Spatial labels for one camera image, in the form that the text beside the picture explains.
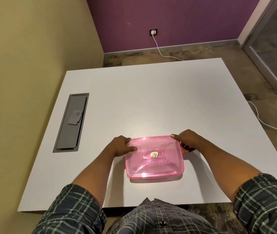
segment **baseboard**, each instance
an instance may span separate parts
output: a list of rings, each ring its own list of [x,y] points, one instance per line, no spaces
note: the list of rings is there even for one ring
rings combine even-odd
[[[226,43],[226,42],[234,42],[234,41],[238,42],[237,39],[229,39],[229,40],[212,41],[212,42],[204,42],[204,43],[191,43],[191,44],[173,45],[173,46],[159,47],[159,49],[169,49],[169,48],[173,48],[173,47],[194,46],[194,45],[201,45],[201,44],[218,45],[218,44],[223,44],[223,43]],[[127,51],[120,51],[120,52],[106,52],[106,53],[104,53],[104,55],[108,55],[108,54],[120,54],[120,53],[131,53],[131,52],[144,51],[144,50],[152,50],[152,49],[157,49],[157,48],[154,47],[154,48],[144,48],[144,49],[127,50]]]

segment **door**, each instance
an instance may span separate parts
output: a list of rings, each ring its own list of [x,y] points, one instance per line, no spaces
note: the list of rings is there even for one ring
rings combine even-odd
[[[244,50],[277,92],[277,0],[271,2]]]

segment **person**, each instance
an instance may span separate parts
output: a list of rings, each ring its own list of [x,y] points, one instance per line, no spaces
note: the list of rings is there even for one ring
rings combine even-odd
[[[234,213],[249,233],[277,233],[277,180],[247,162],[225,152],[191,130],[172,138],[197,149],[206,159],[214,178],[234,204]],[[33,234],[101,234],[106,217],[102,205],[113,159],[136,151],[130,138],[114,138],[74,181],[66,185]],[[146,198],[141,205],[116,220],[108,234],[223,233],[203,217],[164,201]]]

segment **beige wall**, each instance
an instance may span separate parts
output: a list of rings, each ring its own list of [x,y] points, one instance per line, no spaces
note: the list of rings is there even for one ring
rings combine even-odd
[[[243,44],[248,38],[249,34],[253,31],[253,28],[257,24],[258,20],[261,18],[263,12],[266,10],[266,7],[269,5],[271,0],[260,0],[250,16],[248,22],[243,28],[241,34],[238,37],[238,42]]]
[[[17,213],[66,70],[102,67],[86,0],[0,0],[0,233],[30,233]]]

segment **plaid shirt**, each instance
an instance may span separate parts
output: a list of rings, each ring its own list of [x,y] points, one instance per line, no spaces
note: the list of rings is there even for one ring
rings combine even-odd
[[[238,220],[249,233],[277,233],[277,180],[260,174],[238,191],[234,204]],[[101,234],[104,212],[84,188],[70,184],[63,188],[43,215],[33,234]],[[108,234],[223,233],[203,217],[161,200],[147,198],[133,211],[116,220]]]

